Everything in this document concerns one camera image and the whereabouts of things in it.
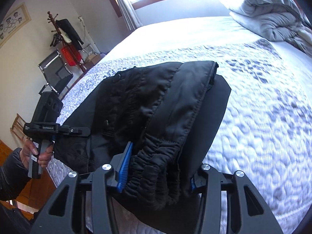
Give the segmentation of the person left hand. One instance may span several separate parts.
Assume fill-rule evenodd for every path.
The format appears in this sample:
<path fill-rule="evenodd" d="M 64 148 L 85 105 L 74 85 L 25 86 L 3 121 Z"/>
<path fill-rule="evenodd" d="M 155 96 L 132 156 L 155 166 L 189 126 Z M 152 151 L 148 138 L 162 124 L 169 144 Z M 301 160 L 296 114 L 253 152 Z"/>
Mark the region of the person left hand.
<path fill-rule="evenodd" d="M 54 143 L 51 142 L 48 147 L 46 148 L 45 152 L 41 153 L 38 157 L 38 164 L 42 167 L 42 168 L 46 168 L 48 166 L 48 163 L 51 161 L 52 156 L 53 156 L 53 146 Z M 20 151 L 20 158 L 22 161 L 22 164 L 24 165 L 24 167 L 28 170 L 28 165 L 29 165 L 29 159 L 30 159 L 30 155 L 38 154 L 38 150 L 36 149 L 35 144 L 27 139 L 24 144 L 23 147 Z"/>

